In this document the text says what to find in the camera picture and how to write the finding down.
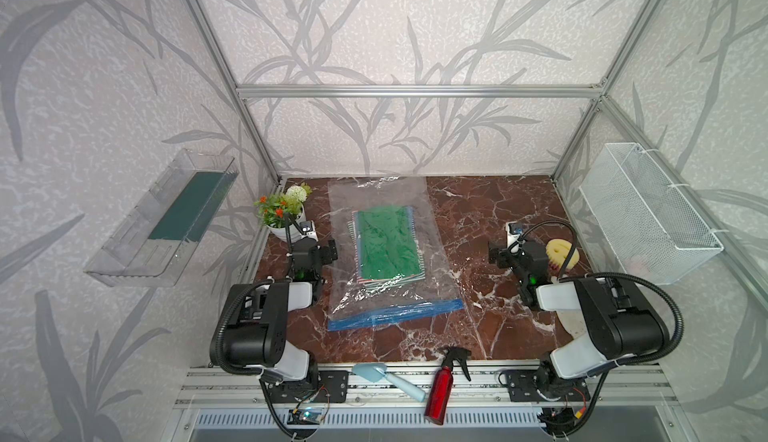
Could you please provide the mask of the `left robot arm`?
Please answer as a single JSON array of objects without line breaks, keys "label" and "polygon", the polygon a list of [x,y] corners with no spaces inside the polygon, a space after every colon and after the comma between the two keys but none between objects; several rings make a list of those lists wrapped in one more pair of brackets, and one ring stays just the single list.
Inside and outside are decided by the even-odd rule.
[{"label": "left robot arm", "polygon": [[272,384],[318,385],[314,356],[288,341],[288,315],[320,298],[322,270],[338,259],[333,239],[304,237],[289,246],[289,268],[279,279],[230,288],[209,346],[210,362],[234,375],[258,375]]}]

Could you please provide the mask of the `clear vacuum bag blue zip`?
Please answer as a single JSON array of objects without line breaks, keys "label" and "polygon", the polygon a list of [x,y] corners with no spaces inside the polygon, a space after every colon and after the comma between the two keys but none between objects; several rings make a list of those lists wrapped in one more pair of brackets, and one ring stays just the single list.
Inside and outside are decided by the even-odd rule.
[{"label": "clear vacuum bag blue zip", "polygon": [[340,179],[328,185],[331,331],[463,309],[423,177]]}]

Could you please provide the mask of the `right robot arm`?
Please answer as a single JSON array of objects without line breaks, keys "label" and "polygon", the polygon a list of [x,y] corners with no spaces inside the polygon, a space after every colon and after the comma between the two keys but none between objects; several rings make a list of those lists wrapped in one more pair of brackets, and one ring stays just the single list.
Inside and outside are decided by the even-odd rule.
[{"label": "right robot arm", "polygon": [[546,244],[520,237],[508,246],[488,245],[489,262],[510,268],[521,301],[541,311],[577,311],[586,332],[543,356],[528,376],[533,390],[557,401],[620,366],[652,362],[681,342],[684,319],[663,289],[623,272],[567,277],[576,247],[554,239]]}]

